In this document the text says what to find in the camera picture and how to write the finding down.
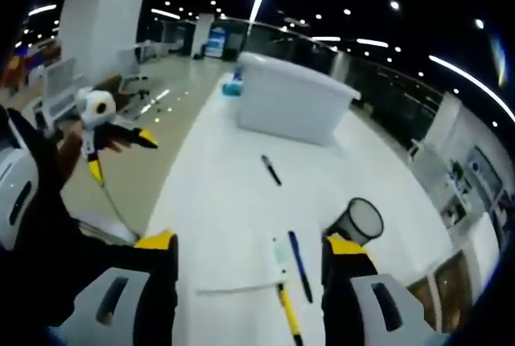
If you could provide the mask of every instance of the pen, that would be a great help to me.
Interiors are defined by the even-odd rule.
[[[261,161],[263,161],[263,163],[265,164],[266,169],[268,170],[268,172],[270,173],[272,178],[275,180],[275,183],[280,187],[282,185],[281,180],[277,176],[277,173],[275,172],[274,167],[272,166],[272,162],[270,161],[270,159],[268,157],[266,157],[265,155],[262,155],[261,156]]]
[[[288,325],[290,326],[291,335],[295,341],[296,346],[303,346],[303,338],[300,335],[300,326],[295,318],[295,312],[291,305],[290,297],[288,296],[283,283],[277,285],[277,292],[279,300],[281,301],[284,312],[286,313],[286,319],[288,319]]]
[[[306,294],[307,301],[309,303],[313,303],[313,294],[311,293],[309,281],[307,280],[307,275],[306,275],[306,270],[304,269],[303,260],[300,257],[299,242],[297,241],[295,232],[288,231],[288,237],[290,238],[291,248],[293,249],[295,261],[297,262],[297,268],[299,269],[300,280],[303,284],[303,289],[304,289],[304,293]]]

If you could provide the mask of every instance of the white plastic bin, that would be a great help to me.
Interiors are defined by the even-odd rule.
[[[243,129],[326,145],[361,95],[320,72],[250,52],[240,55]]]

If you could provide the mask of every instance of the black marker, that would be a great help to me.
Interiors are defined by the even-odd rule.
[[[268,172],[274,178],[275,183],[280,187],[282,185],[282,183],[281,183],[281,180],[279,179],[279,177],[277,176],[277,173],[275,173],[274,167],[272,166],[272,162],[265,155],[261,156],[261,161],[263,161],[263,163],[266,166],[266,169],[268,169]]]

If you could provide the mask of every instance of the cable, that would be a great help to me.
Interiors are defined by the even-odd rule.
[[[99,186],[101,187],[101,189],[104,191],[104,194],[105,194],[105,198],[109,201],[109,204],[111,205],[111,207],[113,207],[113,210],[114,210],[114,214],[116,215],[116,217],[120,220],[120,222],[127,228],[129,229],[136,237],[140,238],[140,234],[137,233],[136,231],[134,231],[133,229],[130,228],[130,226],[127,224],[127,221],[126,219],[122,216],[122,214],[120,213],[120,210],[117,208],[116,204],[114,203],[114,200],[113,200],[113,197],[111,196],[111,194],[109,193],[109,191],[107,190],[107,187],[105,186],[105,179],[104,179],[104,185],[100,185]]]

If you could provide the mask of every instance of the blue pen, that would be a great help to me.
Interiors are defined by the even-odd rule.
[[[302,281],[304,293],[306,294],[307,301],[309,303],[313,303],[313,295],[311,293],[309,281],[307,280],[307,275],[306,275],[306,270],[304,269],[303,260],[300,257],[299,242],[297,241],[295,232],[288,231],[288,237],[290,238],[291,248],[293,249],[293,254],[295,255],[295,261],[297,262],[297,268],[299,269],[300,280]]]

